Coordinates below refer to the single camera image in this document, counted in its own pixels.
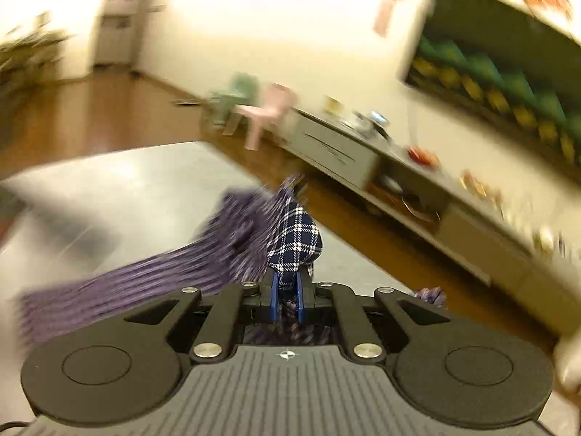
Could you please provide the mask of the red fruit plate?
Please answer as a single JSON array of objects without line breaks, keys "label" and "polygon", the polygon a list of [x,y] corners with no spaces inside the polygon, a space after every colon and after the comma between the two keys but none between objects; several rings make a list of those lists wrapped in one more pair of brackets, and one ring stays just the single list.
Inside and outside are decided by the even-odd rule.
[{"label": "red fruit plate", "polygon": [[432,152],[420,148],[419,146],[408,147],[407,154],[413,162],[419,165],[423,165],[429,168],[440,167],[439,158],[437,158],[436,155],[433,154]]}]

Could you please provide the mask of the pink plastic child chair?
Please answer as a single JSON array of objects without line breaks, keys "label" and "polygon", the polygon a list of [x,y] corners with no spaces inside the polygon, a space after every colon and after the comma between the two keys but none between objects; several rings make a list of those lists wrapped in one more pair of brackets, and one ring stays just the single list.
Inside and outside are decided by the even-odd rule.
[{"label": "pink plastic child chair", "polygon": [[280,84],[271,84],[263,93],[259,106],[237,104],[224,125],[223,135],[232,136],[242,118],[248,120],[244,147],[247,151],[258,151],[264,131],[277,130],[280,121],[296,102],[296,93]]}]

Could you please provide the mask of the long grey TV cabinet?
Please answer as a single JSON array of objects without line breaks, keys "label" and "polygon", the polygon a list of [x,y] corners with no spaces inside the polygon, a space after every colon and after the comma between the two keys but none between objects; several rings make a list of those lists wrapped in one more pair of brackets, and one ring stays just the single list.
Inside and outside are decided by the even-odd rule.
[{"label": "long grey TV cabinet", "polygon": [[364,136],[347,122],[296,108],[285,149],[317,168],[444,253],[489,286],[496,286],[559,336],[580,329],[580,270],[545,255],[440,169],[413,162],[377,133]]}]

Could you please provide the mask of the blue plaid shirt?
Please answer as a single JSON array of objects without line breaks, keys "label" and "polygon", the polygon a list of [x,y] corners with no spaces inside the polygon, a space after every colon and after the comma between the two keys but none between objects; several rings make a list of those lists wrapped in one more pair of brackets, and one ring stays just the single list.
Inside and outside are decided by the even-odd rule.
[{"label": "blue plaid shirt", "polygon": [[183,287],[213,295],[229,283],[259,282],[272,269],[280,276],[283,319],[251,327],[248,343],[327,344],[329,327],[299,323],[297,316],[298,271],[313,269],[323,250],[317,224],[296,201],[292,178],[275,193],[229,189],[193,242],[91,279],[22,295],[20,333],[27,344],[43,343]]}]

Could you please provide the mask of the black handheld device on stand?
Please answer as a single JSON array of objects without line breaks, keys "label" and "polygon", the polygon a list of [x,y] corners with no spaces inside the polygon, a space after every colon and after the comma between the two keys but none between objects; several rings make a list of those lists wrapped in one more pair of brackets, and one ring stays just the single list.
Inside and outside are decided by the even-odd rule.
[{"label": "black handheld device on stand", "polygon": [[357,112],[359,121],[359,132],[368,138],[378,135],[385,140],[389,140],[390,136],[387,132],[389,121],[387,118],[377,111],[369,111],[368,114]]}]

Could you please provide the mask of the wall TV with patterned cover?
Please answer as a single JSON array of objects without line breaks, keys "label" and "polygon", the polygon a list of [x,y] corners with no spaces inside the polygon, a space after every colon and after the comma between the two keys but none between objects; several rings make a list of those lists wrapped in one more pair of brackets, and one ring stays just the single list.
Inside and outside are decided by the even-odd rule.
[{"label": "wall TV with patterned cover", "polygon": [[580,177],[580,46],[498,0],[428,0],[405,83]]}]

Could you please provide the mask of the yellow cup on cabinet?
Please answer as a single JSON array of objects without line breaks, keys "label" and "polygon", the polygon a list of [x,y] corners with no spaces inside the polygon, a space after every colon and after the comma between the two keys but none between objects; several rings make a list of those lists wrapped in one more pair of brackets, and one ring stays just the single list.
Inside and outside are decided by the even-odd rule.
[{"label": "yellow cup on cabinet", "polygon": [[324,112],[331,116],[341,116],[344,111],[344,105],[333,97],[326,97]]}]

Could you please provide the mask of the green plastic child chair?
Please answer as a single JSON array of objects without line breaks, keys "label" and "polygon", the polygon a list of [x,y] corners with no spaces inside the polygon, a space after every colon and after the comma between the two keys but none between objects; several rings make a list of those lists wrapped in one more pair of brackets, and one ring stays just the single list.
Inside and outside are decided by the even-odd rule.
[{"label": "green plastic child chair", "polygon": [[206,98],[206,106],[211,124],[224,127],[234,107],[253,105],[259,90],[258,78],[246,73],[235,73],[227,86],[213,90]]}]

